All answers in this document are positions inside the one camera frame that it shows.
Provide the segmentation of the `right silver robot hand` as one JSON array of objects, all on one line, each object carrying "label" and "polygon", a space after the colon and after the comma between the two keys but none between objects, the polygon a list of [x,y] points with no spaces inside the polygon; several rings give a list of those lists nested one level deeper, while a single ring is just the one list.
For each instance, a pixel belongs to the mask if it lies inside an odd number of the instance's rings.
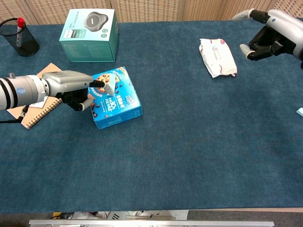
[{"label": "right silver robot hand", "polygon": [[271,9],[267,12],[248,9],[236,14],[232,20],[253,19],[265,26],[248,45],[240,44],[246,59],[258,61],[283,53],[303,60],[303,22],[286,12]]}]

